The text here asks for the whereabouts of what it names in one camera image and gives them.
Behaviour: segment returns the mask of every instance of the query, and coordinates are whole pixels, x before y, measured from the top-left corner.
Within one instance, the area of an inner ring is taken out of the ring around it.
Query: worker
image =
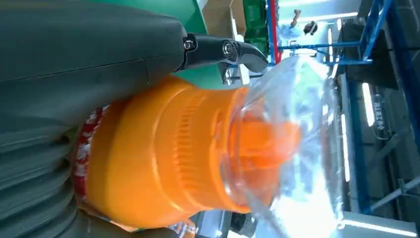
[[[278,41],[292,41],[296,40],[297,38],[310,34],[311,36],[314,35],[314,33],[318,30],[318,24],[314,21],[308,23],[305,25],[304,29],[297,27],[298,24],[298,18],[301,15],[301,10],[295,10],[295,17],[293,17],[292,23],[289,24],[283,24],[277,26],[277,36]]]

